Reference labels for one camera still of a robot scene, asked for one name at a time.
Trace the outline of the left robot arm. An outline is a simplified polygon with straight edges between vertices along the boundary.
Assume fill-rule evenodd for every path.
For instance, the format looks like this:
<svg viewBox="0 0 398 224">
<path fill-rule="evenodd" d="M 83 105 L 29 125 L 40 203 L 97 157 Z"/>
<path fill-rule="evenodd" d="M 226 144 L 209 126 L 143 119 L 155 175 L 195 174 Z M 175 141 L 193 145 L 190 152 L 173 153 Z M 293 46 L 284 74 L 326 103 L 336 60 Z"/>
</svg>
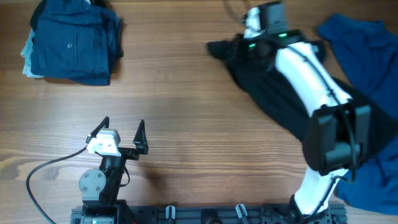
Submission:
<svg viewBox="0 0 398 224">
<path fill-rule="evenodd" d="M 121 183 L 123 175 L 128 174 L 126 161 L 137 161 L 140 155 L 148 154 L 144 120 L 140 121 L 134 136 L 134 148 L 121 147 L 120 142 L 118 131 L 109 127 L 109 117 L 105 117 L 88 135 L 87 151 L 101 156 L 101 164 L 80 177 L 83 205 L 81 211 L 71 214 L 72 224 L 138 222 L 127 202 L 118 199 L 118 193 L 121 187 L 126 186 Z"/>
</svg>

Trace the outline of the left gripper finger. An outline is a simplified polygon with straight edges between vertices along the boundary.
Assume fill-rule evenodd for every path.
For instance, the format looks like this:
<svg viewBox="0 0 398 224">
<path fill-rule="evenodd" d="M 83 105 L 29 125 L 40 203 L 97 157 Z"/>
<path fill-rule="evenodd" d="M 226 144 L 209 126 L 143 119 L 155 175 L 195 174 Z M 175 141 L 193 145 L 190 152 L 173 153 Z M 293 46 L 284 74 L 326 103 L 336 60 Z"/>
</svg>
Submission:
<svg viewBox="0 0 398 224">
<path fill-rule="evenodd" d="M 145 121 L 142 119 L 133 139 L 133 143 L 140 154 L 148 154 L 149 146 L 145 131 Z"/>
<path fill-rule="evenodd" d="M 106 116 L 102 122 L 91 132 L 86 138 L 86 143 L 89 143 L 93 138 L 96 138 L 99 131 L 103 128 L 109 128 L 109 117 Z"/>
</svg>

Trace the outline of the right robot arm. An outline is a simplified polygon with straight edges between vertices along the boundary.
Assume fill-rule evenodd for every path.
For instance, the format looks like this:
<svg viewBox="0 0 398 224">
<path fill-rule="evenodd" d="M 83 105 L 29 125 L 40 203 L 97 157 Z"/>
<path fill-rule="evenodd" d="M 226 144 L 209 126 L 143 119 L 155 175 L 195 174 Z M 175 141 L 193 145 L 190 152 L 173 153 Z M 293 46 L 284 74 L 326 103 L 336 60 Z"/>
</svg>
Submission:
<svg viewBox="0 0 398 224">
<path fill-rule="evenodd" d="M 314 46 L 287 25 L 280 1 L 251 7 L 240 21 L 248 52 L 273 58 L 274 68 L 290 83 L 310 118 L 302 141 L 308 169 L 291 197 L 290 223 L 323 218 L 328 201 L 344 175 L 356 169 L 368 152 L 371 107 L 339 87 L 316 56 Z"/>
</svg>

